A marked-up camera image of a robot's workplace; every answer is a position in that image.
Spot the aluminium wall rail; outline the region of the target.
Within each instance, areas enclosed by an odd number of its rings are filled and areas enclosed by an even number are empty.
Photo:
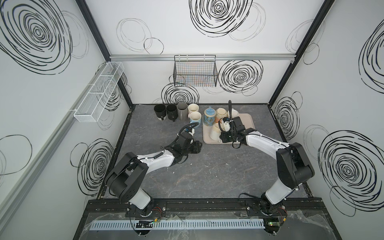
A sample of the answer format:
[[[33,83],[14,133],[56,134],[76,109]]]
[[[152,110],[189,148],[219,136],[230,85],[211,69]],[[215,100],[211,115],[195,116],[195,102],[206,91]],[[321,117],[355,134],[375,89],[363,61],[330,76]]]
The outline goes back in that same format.
[[[71,107],[60,107],[68,90],[47,85],[29,89],[18,86],[16,93],[1,101],[1,106],[7,107],[1,111],[1,127],[15,128],[10,135],[1,136],[7,140],[6,147],[1,148],[1,185],[9,188],[7,193],[1,192],[1,229],[19,210],[77,116],[85,116],[85,122],[96,121],[89,100],[96,99],[98,92],[92,88],[109,64],[102,63],[88,85],[71,88],[81,91]]]
[[[237,61],[237,60],[277,60],[294,61],[295,54],[137,54],[137,55],[111,55],[112,61]]]

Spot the orange cream mug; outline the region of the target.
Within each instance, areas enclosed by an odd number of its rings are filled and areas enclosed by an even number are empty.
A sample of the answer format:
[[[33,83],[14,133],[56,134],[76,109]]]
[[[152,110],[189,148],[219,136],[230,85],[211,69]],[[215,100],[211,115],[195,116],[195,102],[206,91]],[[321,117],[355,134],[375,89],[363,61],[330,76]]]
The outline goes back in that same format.
[[[216,109],[215,122],[218,123],[220,119],[227,117],[227,111],[224,108]]]

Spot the light blue mug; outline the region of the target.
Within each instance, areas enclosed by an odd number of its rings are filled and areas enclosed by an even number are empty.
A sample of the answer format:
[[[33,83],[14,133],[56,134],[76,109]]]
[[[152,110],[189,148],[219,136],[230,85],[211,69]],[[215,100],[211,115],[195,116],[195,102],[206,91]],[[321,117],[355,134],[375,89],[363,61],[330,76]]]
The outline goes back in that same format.
[[[194,128],[197,128],[201,125],[202,122],[202,115],[199,112],[191,112],[189,114],[190,124],[197,123],[197,125]]]

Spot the black corner frame post right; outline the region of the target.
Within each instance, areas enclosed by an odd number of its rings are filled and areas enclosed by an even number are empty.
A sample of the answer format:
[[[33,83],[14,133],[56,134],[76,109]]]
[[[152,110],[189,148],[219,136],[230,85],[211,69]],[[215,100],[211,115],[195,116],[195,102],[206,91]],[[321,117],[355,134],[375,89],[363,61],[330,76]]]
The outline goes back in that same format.
[[[297,52],[295,60],[289,64],[287,70],[283,74],[282,79],[280,80],[277,88],[275,89],[271,99],[268,102],[268,106],[271,107],[277,100],[278,96],[282,92],[284,86],[288,82],[290,76],[292,75],[293,71],[295,70],[296,66],[299,64],[301,57],[304,55],[307,47],[311,43],[312,39],[314,38],[315,34],[317,33],[318,29],[320,28],[321,24],[323,23],[324,19],[326,18],[328,12],[330,11],[331,7],[335,3],[335,0],[325,0],[318,11],[316,17],[314,18],[311,26],[309,27],[306,35],[304,36],[302,43],[300,44]]]

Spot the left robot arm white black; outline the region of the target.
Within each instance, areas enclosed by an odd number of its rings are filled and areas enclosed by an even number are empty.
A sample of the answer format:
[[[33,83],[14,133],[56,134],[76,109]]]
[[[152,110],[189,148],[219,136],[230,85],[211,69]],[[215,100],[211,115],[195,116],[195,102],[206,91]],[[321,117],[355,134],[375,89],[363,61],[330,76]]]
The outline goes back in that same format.
[[[153,198],[141,185],[148,173],[180,164],[190,154],[201,152],[203,144],[194,140],[193,134],[183,132],[168,146],[149,155],[126,153],[105,177],[109,190],[120,202],[130,203],[142,216],[148,216],[154,209]]]

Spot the aluminium wall rail left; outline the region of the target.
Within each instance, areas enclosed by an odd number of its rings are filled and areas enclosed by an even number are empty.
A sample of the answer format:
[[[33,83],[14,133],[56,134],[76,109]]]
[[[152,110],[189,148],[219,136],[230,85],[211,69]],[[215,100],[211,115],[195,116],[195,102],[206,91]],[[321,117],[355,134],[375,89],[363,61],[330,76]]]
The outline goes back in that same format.
[[[109,64],[102,63],[88,85],[71,88],[81,91],[71,107],[60,107],[68,90],[47,85],[29,89],[18,86],[16,93],[1,101],[1,106],[7,107],[1,111],[1,127],[15,128],[10,135],[1,136],[7,140],[6,147],[1,148],[1,185],[9,188],[7,193],[1,192],[1,229],[19,210],[77,116],[85,116],[85,122],[96,121],[89,100],[96,99],[98,92],[92,88]]]

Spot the cream white mug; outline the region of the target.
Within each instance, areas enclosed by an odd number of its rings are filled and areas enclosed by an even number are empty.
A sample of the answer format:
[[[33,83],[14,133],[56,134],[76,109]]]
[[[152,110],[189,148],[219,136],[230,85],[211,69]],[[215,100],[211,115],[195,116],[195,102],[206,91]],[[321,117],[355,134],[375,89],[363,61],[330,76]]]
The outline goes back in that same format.
[[[227,117],[230,119],[230,118],[232,118],[232,119],[234,119],[234,118],[236,118],[236,117],[238,117],[239,116],[239,112],[237,111],[237,110],[234,110],[234,109],[232,109],[232,110],[228,110],[227,111]]]

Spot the white black mug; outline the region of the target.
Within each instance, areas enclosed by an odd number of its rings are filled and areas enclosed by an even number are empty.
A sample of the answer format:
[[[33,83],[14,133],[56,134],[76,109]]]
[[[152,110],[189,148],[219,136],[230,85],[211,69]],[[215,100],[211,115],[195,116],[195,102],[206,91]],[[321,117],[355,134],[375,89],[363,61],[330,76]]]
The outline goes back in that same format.
[[[157,104],[154,106],[154,111],[156,114],[156,117],[158,120],[163,121],[167,117],[167,110],[166,110],[166,105],[164,104]]]

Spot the black corner frame post left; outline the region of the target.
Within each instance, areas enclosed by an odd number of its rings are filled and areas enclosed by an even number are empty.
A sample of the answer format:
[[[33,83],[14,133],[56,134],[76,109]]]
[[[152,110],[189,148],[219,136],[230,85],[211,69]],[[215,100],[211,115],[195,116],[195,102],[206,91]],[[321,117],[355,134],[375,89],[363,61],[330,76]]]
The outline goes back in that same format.
[[[103,56],[103,58],[105,59],[105,61],[109,62],[111,60],[111,54],[108,50],[108,47],[100,33],[100,30],[92,16],[92,13],[86,3],[85,0],[76,0],[76,3],[91,31],[91,34],[93,35],[93,38],[94,40],[96,41],[97,43],[97,46]],[[135,105],[133,104],[128,92],[127,92],[127,89],[125,87],[125,85],[123,84],[123,82],[121,80],[119,80],[118,82],[118,86],[119,86],[119,89],[120,91],[122,92],[123,94],[123,97],[126,101],[126,103],[128,104],[129,108],[131,110],[134,110],[135,108]]]

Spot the beige tan mug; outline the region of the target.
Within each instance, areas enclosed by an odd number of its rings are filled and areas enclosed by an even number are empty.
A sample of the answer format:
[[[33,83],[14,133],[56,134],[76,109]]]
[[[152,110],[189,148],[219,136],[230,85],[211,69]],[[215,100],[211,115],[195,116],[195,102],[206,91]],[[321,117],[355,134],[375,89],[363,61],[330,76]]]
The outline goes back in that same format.
[[[220,136],[221,136],[221,133],[222,131],[220,130],[219,128],[219,123],[215,123],[213,126],[212,126],[212,129],[210,131],[210,134],[209,134],[209,137],[216,143],[222,143],[223,141],[221,140]]]

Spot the grey mug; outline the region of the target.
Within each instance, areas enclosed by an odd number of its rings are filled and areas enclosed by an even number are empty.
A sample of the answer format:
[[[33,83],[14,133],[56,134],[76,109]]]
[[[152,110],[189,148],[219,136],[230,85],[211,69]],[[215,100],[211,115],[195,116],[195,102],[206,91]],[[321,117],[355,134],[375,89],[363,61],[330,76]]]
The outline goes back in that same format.
[[[177,104],[177,111],[178,111],[178,118],[181,121],[186,121],[188,117],[188,104],[187,103],[178,103]]]

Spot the beige plastic tray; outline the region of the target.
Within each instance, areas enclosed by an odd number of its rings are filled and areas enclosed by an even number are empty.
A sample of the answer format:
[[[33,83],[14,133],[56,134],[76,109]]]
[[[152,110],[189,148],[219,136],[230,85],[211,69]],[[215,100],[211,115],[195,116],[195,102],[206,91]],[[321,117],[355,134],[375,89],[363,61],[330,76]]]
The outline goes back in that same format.
[[[252,116],[250,114],[239,114],[239,117],[246,129],[248,128],[255,129],[255,125],[254,125]],[[215,141],[210,138],[210,132],[213,126],[206,126],[204,124],[202,124],[202,126],[203,126],[203,140],[206,144],[211,144],[211,145],[223,144],[222,142]]]

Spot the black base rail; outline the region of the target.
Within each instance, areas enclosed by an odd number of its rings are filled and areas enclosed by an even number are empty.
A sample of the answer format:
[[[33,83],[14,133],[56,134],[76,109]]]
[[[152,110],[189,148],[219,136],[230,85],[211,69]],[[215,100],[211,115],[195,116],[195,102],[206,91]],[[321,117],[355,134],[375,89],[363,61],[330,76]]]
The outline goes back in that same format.
[[[129,203],[118,199],[90,200],[84,210],[84,216],[90,213],[122,213],[127,217],[153,218],[171,213],[190,212],[246,212],[247,216],[276,215],[285,207],[286,211],[320,210],[325,204],[320,198],[287,198],[283,202],[267,207],[256,198],[221,199],[154,199],[147,212],[139,210]]]

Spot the aluminium wall rail back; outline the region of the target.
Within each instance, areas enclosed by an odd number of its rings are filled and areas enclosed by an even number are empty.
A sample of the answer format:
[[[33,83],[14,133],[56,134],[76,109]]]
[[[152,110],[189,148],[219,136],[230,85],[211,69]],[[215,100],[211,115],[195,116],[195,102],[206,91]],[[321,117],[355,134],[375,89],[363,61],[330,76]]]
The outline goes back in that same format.
[[[137,54],[137,55],[111,55],[112,61],[237,61],[237,60],[277,60],[294,61],[295,54]]]

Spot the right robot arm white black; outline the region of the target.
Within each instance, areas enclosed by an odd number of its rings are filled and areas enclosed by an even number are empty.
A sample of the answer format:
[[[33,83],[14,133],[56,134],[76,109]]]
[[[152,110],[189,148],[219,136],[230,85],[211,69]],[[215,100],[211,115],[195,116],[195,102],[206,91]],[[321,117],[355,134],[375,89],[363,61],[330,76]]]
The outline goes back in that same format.
[[[223,143],[253,147],[276,160],[278,179],[257,198],[259,209],[265,215],[273,214],[286,197],[315,176],[315,170],[301,144],[281,142],[253,128],[247,129],[240,117],[225,117],[219,120],[218,125]]]

